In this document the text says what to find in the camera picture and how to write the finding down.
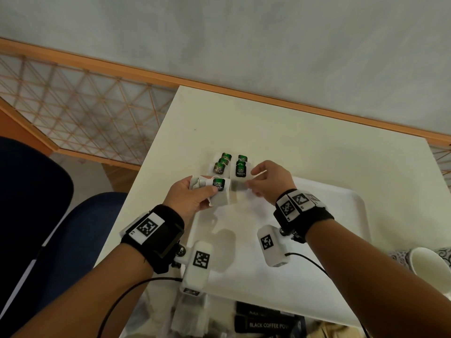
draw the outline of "left hand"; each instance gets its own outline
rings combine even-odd
[[[212,185],[190,190],[190,181],[191,176],[172,185],[163,202],[163,205],[169,206],[182,217],[185,225],[196,212],[210,208],[207,198],[218,192],[218,188]]]

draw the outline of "wooden floor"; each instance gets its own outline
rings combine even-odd
[[[110,166],[107,164],[102,164],[102,167],[106,176],[110,180],[114,192],[130,192],[133,182],[138,175],[138,171]]]

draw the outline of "chair backrest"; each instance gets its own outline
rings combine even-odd
[[[67,172],[34,148],[0,136],[0,308],[69,207]]]

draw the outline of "blue chair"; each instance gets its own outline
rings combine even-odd
[[[58,164],[21,142],[0,137],[0,311],[32,260],[34,267],[0,319],[9,337],[94,266],[126,193],[93,196],[73,209],[74,186]]]

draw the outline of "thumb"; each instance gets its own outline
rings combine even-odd
[[[209,185],[192,190],[192,193],[194,199],[200,203],[208,197],[213,197],[216,193],[218,193],[218,188],[216,186]]]
[[[261,192],[263,182],[264,182],[264,180],[251,179],[251,180],[246,181],[245,185],[247,188],[250,188],[252,191]]]

